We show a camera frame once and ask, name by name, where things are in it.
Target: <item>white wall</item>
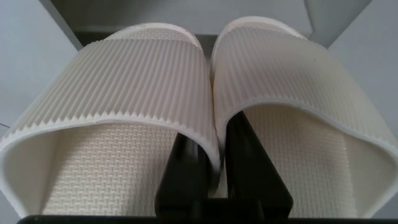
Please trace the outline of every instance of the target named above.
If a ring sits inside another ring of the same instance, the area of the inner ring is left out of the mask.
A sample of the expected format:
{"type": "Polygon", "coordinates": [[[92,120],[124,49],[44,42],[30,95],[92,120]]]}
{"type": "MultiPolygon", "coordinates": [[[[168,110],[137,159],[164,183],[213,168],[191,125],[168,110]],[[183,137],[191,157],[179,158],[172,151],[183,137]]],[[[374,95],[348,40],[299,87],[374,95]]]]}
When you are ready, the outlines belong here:
{"type": "MultiPolygon", "coordinates": [[[[43,3],[53,7],[49,0],[43,3]]],[[[0,0],[0,5],[0,123],[11,126],[79,46],[39,0],[0,0]]],[[[54,7],[50,12],[58,13],[54,7]]]]}
{"type": "MultiPolygon", "coordinates": [[[[398,138],[398,1],[373,0],[330,46],[398,138]]],[[[398,195],[376,218],[398,218],[398,195]]]]}

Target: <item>textured footbed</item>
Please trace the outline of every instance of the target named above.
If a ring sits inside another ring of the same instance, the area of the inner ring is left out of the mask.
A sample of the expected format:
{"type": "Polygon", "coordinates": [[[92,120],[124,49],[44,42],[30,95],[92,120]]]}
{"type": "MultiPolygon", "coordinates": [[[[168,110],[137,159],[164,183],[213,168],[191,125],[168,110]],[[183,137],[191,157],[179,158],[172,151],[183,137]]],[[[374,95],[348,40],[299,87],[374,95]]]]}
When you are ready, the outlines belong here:
{"type": "Polygon", "coordinates": [[[347,155],[354,138],[288,106],[244,113],[293,197],[291,217],[357,217],[347,155]]]}
{"type": "MultiPolygon", "coordinates": [[[[291,217],[357,216],[347,146],[375,146],[288,106],[244,112],[294,198],[291,217]]],[[[141,124],[63,130],[43,214],[154,215],[176,134],[141,124]]]]}
{"type": "Polygon", "coordinates": [[[176,134],[141,124],[63,130],[43,214],[154,216],[176,134]]]}

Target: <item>slide sandal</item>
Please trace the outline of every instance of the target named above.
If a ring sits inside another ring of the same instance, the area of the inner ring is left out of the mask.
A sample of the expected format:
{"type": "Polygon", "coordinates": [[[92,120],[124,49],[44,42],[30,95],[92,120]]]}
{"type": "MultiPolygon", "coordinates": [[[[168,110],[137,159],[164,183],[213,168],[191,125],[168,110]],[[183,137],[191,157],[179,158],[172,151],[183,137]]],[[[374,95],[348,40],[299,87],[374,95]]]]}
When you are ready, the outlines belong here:
{"type": "Polygon", "coordinates": [[[170,24],[82,49],[0,142],[0,187],[21,217],[154,215],[177,132],[220,169],[205,56],[170,24]]]}
{"type": "Polygon", "coordinates": [[[212,57],[219,145],[244,111],[293,197],[291,217],[371,217],[397,192],[397,141],[325,48],[279,21],[244,17],[212,57]]]}

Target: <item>white panel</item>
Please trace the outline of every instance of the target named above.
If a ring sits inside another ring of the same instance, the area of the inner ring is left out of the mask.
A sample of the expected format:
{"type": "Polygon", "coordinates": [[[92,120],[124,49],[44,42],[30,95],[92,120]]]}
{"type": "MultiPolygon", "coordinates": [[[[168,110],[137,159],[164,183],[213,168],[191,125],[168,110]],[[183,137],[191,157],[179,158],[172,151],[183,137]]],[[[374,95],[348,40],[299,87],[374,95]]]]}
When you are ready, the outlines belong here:
{"type": "Polygon", "coordinates": [[[0,122],[10,126],[77,49],[64,33],[68,27],[53,19],[54,7],[50,15],[39,0],[0,2],[0,122]]]}
{"type": "Polygon", "coordinates": [[[306,0],[313,33],[310,40],[329,47],[371,0],[306,0]]]}
{"type": "Polygon", "coordinates": [[[56,0],[72,30],[115,32],[143,22],[168,22],[194,34],[218,35],[242,16],[278,19],[305,36],[312,33],[304,0],[56,0]]]}
{"type": "MultiPolygon", "coordinates": [[[[398,1],[372,1],[330,46],[398,138],[398,1]]],[[[398,218],[398,195],[374,217],[398,218]]]]}

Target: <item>slipper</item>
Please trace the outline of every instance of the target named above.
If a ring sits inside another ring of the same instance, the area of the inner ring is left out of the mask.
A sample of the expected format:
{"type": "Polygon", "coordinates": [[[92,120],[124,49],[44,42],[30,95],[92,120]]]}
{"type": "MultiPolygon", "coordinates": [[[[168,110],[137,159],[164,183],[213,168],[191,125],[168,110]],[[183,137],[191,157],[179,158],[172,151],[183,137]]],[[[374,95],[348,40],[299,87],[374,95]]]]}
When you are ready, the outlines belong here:
{"type": "Polygon", "coordinates": [[[219,146],[244,111],[293,197],[291,217],[371,217],[398,191],[398,143],[327,49],[244,17],[219,35],[211,74],[219,146]]]}
{"type": "Polygon", "coordinates": [[[196,37],[140,24],[82,49],[0,142],[0,187],[21,217],[154,215],[176,134],[220,169],[196,37]]]}

